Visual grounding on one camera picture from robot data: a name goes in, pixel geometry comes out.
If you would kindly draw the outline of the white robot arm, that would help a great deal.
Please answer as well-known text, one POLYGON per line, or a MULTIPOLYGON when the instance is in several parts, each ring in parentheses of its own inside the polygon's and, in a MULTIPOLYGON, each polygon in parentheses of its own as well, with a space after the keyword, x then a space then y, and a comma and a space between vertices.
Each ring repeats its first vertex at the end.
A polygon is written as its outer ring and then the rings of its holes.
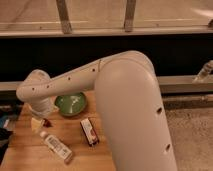
POLYGON ((53 96, 92 90, 116 171, 177 171, 161 91, 150 59, 130 50, 54 78, 36 69, 16 96, 44 118, 53 96))

